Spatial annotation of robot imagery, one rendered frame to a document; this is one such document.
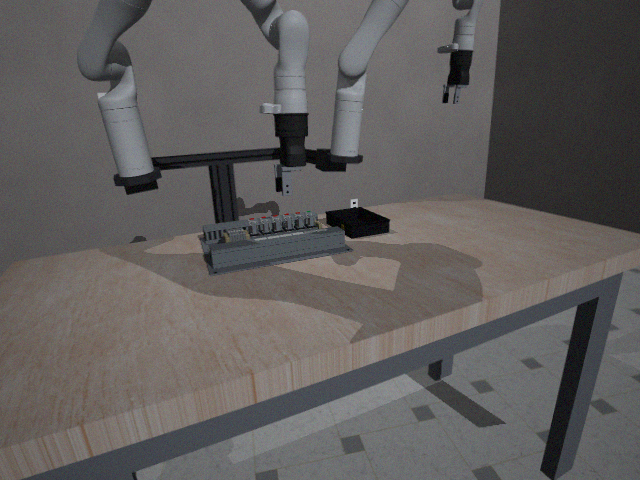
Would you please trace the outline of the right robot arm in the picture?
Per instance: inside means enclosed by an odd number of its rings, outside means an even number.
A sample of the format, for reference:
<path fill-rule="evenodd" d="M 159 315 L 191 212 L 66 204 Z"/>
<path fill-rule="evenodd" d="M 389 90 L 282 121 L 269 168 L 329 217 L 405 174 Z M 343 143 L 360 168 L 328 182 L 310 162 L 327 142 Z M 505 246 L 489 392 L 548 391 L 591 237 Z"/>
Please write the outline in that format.
<path fill-rule="evenodd" d="M 274 90 L 306 90 L 310 31 L 304 15 L 296 10 L 283 12 L 277 0 L 240 1 L 267 41 L 279 50 Z M 98 106 L 120 177 L 154 171 L 137 104 L 131 59 L 125 46 L 117 41 L 144 16 L 151 2 L 99 0 L 77 53 L 78 67 L 85 78 L 110 81 L 110 90 L 98 99 Z"/>

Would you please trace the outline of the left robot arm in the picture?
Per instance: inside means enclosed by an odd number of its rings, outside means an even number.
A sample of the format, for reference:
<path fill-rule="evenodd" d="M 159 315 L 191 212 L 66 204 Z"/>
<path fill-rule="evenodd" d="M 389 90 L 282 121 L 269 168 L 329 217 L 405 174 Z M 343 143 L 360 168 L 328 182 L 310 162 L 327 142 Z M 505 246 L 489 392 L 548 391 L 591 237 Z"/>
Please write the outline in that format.
<path fill-rule="evenodd" d="M 339 55 L 330 150 L 332 155 L 358 156 L 367 65 L 380 39 L 408 1 L 372 0 L 361 25 Z M 470 9 L 467 15 L 456 19 L 454 35 L 474 35 L 483 2 L 452 0 L 455 9 Z"/>

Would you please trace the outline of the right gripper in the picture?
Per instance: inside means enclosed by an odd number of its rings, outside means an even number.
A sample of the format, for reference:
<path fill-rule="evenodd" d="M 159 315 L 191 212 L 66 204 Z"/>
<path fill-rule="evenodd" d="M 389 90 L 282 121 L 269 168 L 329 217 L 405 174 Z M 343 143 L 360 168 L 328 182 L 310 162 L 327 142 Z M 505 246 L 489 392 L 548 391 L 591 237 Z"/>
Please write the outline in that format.
<path fill-rule="evenodd" d="M 276 192 L 292 196 L 291 171 L 301 171 L 306 166 L 304 144 L 309 115 L 306 90 L 275 90 L 274 104 L 263 103 L 260 108 L 261 113 L 274 115 L 275 136 L 280 137 L 280 164 L 274 164 Z"/>

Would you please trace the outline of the grey relay with red button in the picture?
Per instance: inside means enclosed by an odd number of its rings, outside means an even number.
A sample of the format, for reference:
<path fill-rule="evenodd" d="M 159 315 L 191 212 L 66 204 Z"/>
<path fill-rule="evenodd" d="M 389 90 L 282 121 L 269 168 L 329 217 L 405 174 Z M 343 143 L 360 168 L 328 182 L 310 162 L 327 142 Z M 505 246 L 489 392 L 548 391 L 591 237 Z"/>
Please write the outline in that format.
<path fill-rule="evenodd" d="M 293 231 L 294 230 L 294 219 L 291 214 L 282 215 L 282 224 L 283 229 L 285 231 Z"/>
<path fill-rule="evenodd" d="M 294 228 L 305 229 L 305 215 L 301 212 L 293 213 Z"/>
<path fill-rule="evenodd" d="M 271 228 L 274 233 L 283 232 L 282 217 L 279 215 L 271 216 Z"/>
<path fill-rule="evenodd" d="M 259 218 L 260 232 L 263 235 L 271 234 L 271 223 L 268 217 Z"/>
<path fill-rule="evenodd" d="M 259 236 L 259 224 L 256 218 L 247 219 L 248 233 L 252 236 Z"/>

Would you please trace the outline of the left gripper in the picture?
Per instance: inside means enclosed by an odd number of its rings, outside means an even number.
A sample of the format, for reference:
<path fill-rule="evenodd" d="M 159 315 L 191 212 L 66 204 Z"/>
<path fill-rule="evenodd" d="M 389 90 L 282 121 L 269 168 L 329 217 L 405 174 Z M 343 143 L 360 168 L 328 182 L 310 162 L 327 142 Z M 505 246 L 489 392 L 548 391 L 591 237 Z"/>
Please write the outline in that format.
<path fill-rule="evenodd" d="M 447 85 L 443 85 L 442 103 L 448 103 L 449 87 L 456 87 L 453 104 L 459 104 L 461 87 L 466 88 L 469 85 L 474 35 L 454 35 L 452 43 L 454 44 L 440 46 L 437 50 L 437 53 L 451 53 L 450 73 Z"/>

